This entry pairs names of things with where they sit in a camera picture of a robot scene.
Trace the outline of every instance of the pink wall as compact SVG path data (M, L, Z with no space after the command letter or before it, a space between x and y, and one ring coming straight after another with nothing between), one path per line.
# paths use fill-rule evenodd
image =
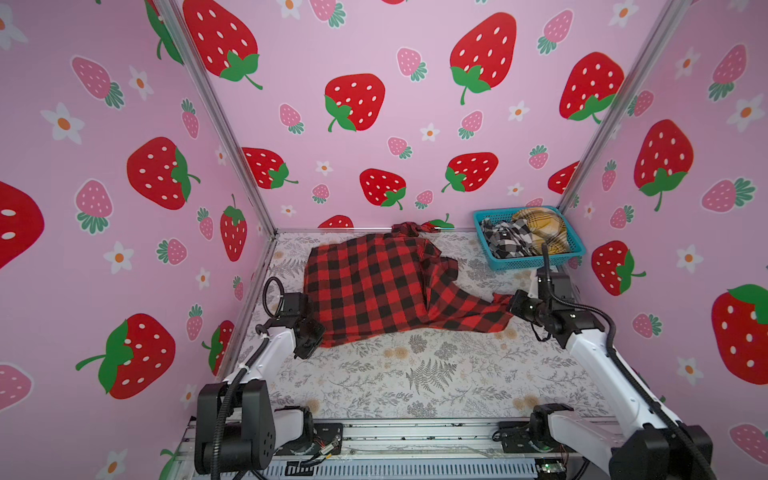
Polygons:
M768 305L762 247L768 119L766 103L760 104L768 74L766 21L764 2L691 6L641 89L652 93L650 107L624 118L568 215L590 250L574 272L582 300L614 317L622 355L654 392L712 436L713 464L723 480L768 476L768 319L762 317ZM737 45L744 48L733 49ZM725 98L710 99L710 86L729 90L722 85L731 81ZM655 182L666 190L657 212L654 183L639 190L637 181L645 184L665 159L668 178L657 175ZM617 165L612 185L612 174L604 175L609 161ZM677 187L669 170L683 177ZM625 205L634 210L630 223ZM626 247L603 247L615 240ZM622 249L631 251L635 273L647 273L633 277L628 289L605 279L615 279L612 271L621 276L607 261ZM617 262L626 277L627 261ZM738 289L750 284L759 288ZM654 331L651 315L660 329Z
M259 149L249 151L252 158L265 155L264 164L253 161L253 166L257 181L263 180L260 185L271 187L260 192L276 225L283 228L315 228L336 215L348 217L356 227L381 227L403 220L444 219L446 214L457 227L470 227L474 210L521 206L534 199L557 204L560 194L549 184L556 187L561 170L572 172L568 166L579 160L597 127L591 117L567 117L584 103L582 95L603 99L615 93L623 77L619 70L630 68L665 3L628 0L617 7L614 2L472 0L226 0L220 5L178 1L238 141ZM559 15L566 9L570 11ZM554 40L555 50L541 55L540 38L545 39L541 43ZM227 58L232 49L239 55L234 64ZM588 57L592 52L608 58ZM598 64L601 70L593 70ZM463 73L468 65L483 69L479 80L485 84ZM481 91L467 91L464 105L464 88L452 77L451 66L458 67L461 85ZM569 80L572 70L576 76ZM347 75L362 76L344 78ZM360 88L352 86L358 83ZM571 90L574 84L577 91ZM368 85L372 90L362 90ZM326 94L331 97L330 111L341 117L330 133L334 117L326 110ZM335 102L349 107L339 110ZM522 121L515 115L518 110ZM600 111L597 118L604 115L605 110ZM345 129L352 124L357 131ZM467 132L464 139L460 128ZM435 134L425 133L429 129ZM547 150L531 160L538 145ZM406 147L412 153L408 158ZM469 156L455 159L464 154ZM488 161L474 176L475 168L461 168L472 158ZM280 172L277 167L283 162L286 167ZM455 180L467 191L448 186L441 193L449 185L449 165L470 174L464 181ZM270 167L275 177L269 176ZM490 177L483 175L488 167ZM383 170L364 176L364 181L373 180L366 186L372 195L359 179L368 169ZM403 196L400 186L405 185ZM391 192L389 201L386 190ZM426 190L432 196L419 198ZM430 204L421 202L427 208L415 205L430 197ZM378 206L382 203L392 206Z
M232 165L217 161L218 136L185 67L165 47L157 58L143 1L14 1L0 18L0 477L161 478L161 451L175 450L197 390L214 379L201 342L239 315L233 279L248 291L266 236ZM104 70L77 59L82 83L73 58ZM119 110L104 99L105 71ZM194 118L183 118L185 98ZM139 150L157 137L169 140ZM174 145L200 178L187 202ZM75 198L84 185L86 204ZM220 234L231 194L247 224L237 261ZM186 256L171 242L159 261L163 239ZM202 325L189 322L190 341L194 305Z

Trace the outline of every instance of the laundry basket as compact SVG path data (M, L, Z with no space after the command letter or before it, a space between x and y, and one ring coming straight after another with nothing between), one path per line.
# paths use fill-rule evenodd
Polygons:
M485 252L485 256L488 258L488 265L491 267L492 270L510 270L510 269L519 269L519 268L539 268L540 266L544 266L544 257L519 257L519 258L496 258L493 256L493 253L491 253L491 249L488 247L488 242L485 241L485 236L482 233L482 229L480 228L480 223L485 218L490 218L491 222L493 224L507 221L509 222L512 219L512 215L517 213L520 210L524 210L525 208L529 207L519 207L519 208L499 208L497 210L478 210L474 214L475 219L475 229L478 232L478 238L480 239L480 245ZM573 257L583 257L587 251L584 248L584 244L581 242L581 239L578 237L576 232L574 231L573 227L571 227L571 224L568 222L568 220L565 219L565 217L562 216L560 213L560 210L558 210L555 207L550 207L548 205L544 205L544 208L549 208L551 210L554 210L560 218L563 219L565 222L565 227L568 229L568 246L571 248L570 253L558 253L555 255L549 256L549 263L552 266L562 265L563 263L567 262L568 259L571 259Z

